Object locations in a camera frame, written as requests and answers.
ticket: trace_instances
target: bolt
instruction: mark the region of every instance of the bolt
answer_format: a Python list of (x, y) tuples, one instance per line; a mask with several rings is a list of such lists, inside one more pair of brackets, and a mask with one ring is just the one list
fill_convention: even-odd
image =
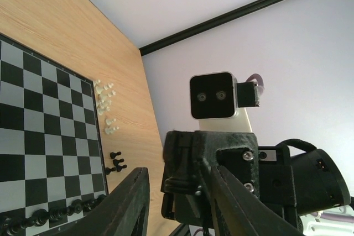
[(249, 192), (251, 192), (251, 193), (254, 192), (254, 187), (253, 187), (253, 185), (252, 185), (250, 182), (246, 182), (246, 183), (244, 184), (244, 186), (245, 186), (245, 188), (246, 188)]
[(253, 156), (253, 153), (250, 152), (250, 151), (246, 151), (242, 154), (242, 158), (245, 160), (245, 161), (251, 161), (253, 160), (254, 156)]

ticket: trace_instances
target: wooden table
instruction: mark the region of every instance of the wooden table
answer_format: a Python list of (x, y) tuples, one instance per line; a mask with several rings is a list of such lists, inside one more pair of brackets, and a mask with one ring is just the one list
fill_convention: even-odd
[(178, 225), (160, 214), (162, 146), (139, 50), (89, 0), (0, 0), (0, 32), (25, 46), (103, 83), (113, 82), (109, 117), (119, 131), (103, 133), (105, 163), (121, 151), (128, 169), (108, 176), (112, 191), (135, 167), (150, 176), (148, 235), (169, 235)]

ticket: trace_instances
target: white wall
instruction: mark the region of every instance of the white wall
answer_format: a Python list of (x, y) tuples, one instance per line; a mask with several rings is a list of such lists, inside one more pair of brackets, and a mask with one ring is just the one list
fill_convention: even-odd
[(143, 58), (162, 141), (197, 130), (189, 79), (259, 73), (261, 107), (249, 110), (260, 145), (300, 138), (326, 150), (354, 195), (354, 0), (287, 0)]

